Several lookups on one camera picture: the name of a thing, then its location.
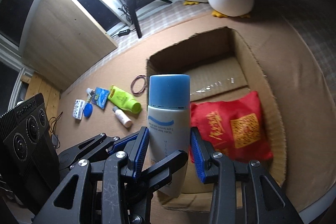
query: metal bolt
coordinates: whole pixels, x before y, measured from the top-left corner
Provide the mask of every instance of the metal bolt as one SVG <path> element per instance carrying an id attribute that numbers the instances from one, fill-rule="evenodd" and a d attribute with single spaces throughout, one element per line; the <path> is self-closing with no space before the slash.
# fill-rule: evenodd
<path id="1" fill-rule="evenodd" d="M 130 218 L 129 220 L 131 224 L 141 224 L 142 223 L 141 218 L 137 215 L 130 215 L 129 218 Z"/>
<path id="2" fill-rule="evenodd" d="M 85 159 L 80 160 L 80 161 L 78 162 L 78 165 L 79 165 L 79 166 L 85 166 L 85 165 L 87 165 L 87 164 L 88 164 L 88 161 L 85 160 Z"/>
<path id="3" fill-rule="evenodd" d="M 254 167 L 259 167 L 260 166 L 260 161 L 258 161 L 258 160 L 252 160 L 251 161 L 251 165 L 254 166 Z"/>
<path id="4" fill-rule="evenodd" d="M 123 158 L 124 156 L 126 156 L 126 153 L 124 151 L 118 151 L 115 156 L 119 159 Z"/>
<path id="5" fill-rule="evenodd" d="M 223 154 L 221 152 L 216 151 L 216 152 L 213 152 L 212 156 L 215 159 L 220 159 L 223 156 Z"/>

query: red drawstring pouch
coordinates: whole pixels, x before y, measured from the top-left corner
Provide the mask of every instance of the red drawstring pouch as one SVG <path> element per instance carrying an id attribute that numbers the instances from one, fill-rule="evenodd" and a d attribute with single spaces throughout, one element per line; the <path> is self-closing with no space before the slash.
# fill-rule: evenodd
<path id="1" fill-rule="evenodd" d="M 273 158 L 256 91 L 231 102 L 192 103 L 191 125 L 198 127 L 203 140 L 211 142 L 216 151 L 232 160 L 249 162 Z"/>

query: blue packet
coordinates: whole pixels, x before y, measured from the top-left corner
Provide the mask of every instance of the blue packet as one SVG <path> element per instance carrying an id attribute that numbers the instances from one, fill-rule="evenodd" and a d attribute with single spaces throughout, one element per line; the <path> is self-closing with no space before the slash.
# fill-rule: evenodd
<path id="1" fill-rule="evenodd" d="M 101 109 L 105 109 L 107 97 L 109 96 L 109 94 L 110 94 L 109 90 L 96 88 L 91 103 L 99 106 Z"/>

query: yellow square print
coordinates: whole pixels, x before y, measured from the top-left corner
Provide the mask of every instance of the yellow square print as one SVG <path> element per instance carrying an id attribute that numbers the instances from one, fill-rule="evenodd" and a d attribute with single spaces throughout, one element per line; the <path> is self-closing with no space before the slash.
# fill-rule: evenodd
<path id="1" fill-rule="evenodd" d="M 242 148 L 260 140 L 259 122 L 255 113 L 230 120 L 235 147 Z"/>

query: blue bottle cap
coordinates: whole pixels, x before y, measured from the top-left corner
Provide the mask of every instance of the blue bottle cap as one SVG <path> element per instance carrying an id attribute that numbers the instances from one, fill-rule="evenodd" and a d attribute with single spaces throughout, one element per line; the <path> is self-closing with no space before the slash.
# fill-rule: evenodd
<path id="1" fill-rule="evenodd" d="M 87 103 L 86 106 L 84 107 L 84 117 L 89 118 L 92 114 L 93 107 L 90 103 Z"/>
<path id="2" fill-rule="evenodd" d="M 152 75 L 149 78 L 149 105 L 163 109 L 190 107 L 189 75 Z"/>

